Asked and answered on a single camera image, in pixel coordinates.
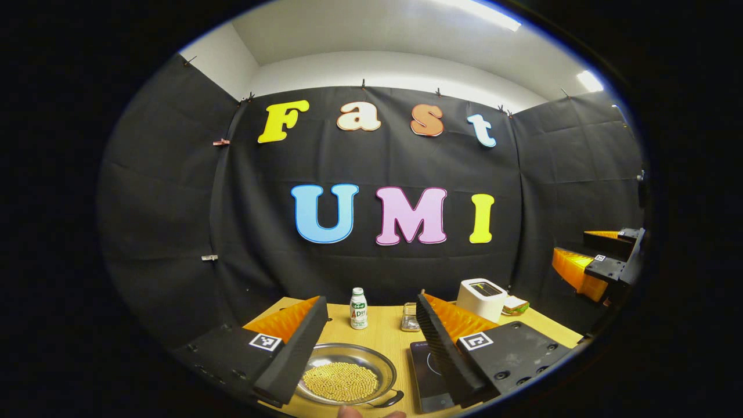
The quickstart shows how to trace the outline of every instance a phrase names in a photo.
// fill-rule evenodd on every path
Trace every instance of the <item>black fabric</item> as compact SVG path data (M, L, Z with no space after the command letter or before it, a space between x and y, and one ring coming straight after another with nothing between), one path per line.
M210 201L237 102L173 57L132 99L112 134L98 184L108 270L161 343L177 347L231 319L212 263Z
M512 292L577 332L604 312L551 267L554 247L580 248L583 231L639 228L639 144L604 92L564 98L513 115L523 221Z
M283 141L258 144L269 105L308 100ZM382 126L372 132L336 126L340 107L354 101L374 104ZM416 135L412 108L426 103L444 113L444 133ZM485 277L507 286L516 258L521 196L513 130L503 113L477 103L404 89L328 87L270 94L244 103L228 149L221 212L214 214L220 269L247 287L283 292L295 298L321 294L329 303L347 303L351 289L365 289L374 305L399 305L425 288L456 299L460 281ZM492 124L494 148L482 146L467 117L481 114ZM319 223L337 222L337 199L330 188L352 183L354 228L335 244L316 244L296 231L291 188L323 187ZM404 240L381 246L382 204L378 188L398 186L414 205L427 187L447 190L444 200L446 242L436 245ZM487 193L491 242L471 244L475 206L471 196Z

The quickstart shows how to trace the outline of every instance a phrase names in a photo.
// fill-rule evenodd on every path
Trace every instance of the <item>pink letter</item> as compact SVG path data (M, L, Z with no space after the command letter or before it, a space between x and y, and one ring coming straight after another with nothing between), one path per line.
M395 223L407 242L412 242L423 224L423 233L418 241L423 244L438 244L447 240L444 233L444 198L447 191L439 187L429 187L421 194L415 209L399 187L382 187L377 190L382 199L382 233L377 237L379 245L395 245L400 237L395 233Z

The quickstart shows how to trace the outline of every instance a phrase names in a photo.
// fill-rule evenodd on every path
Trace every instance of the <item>plastic bottle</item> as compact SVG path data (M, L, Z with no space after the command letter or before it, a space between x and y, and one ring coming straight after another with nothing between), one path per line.
M364 329L369 325L369 318L366 314L366 298L364 297L364 289L360 287L354 287L353 295L351 296L351 328L353 329Z

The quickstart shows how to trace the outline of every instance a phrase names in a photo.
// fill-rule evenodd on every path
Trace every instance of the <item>ceiling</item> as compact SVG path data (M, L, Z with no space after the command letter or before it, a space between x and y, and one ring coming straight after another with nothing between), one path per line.
M560 88L587 92L576 78L587 68L517 20L522 26L512 32L433 0L277 0L233 26L260 65L336 51L395 51L480 68L547 100L564 97Z

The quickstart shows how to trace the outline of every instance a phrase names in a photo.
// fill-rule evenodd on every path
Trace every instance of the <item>white wall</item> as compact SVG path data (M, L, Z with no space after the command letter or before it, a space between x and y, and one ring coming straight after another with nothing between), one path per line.
M248 83L258 63L238 36L232 22L203 35L180 52L181 56L237 100L247 97Z
M242 93L247 97L325 86L395 87L435 92L513 113L547 102L538 94L457 62L388 51L344 51L292 58L263 65Z

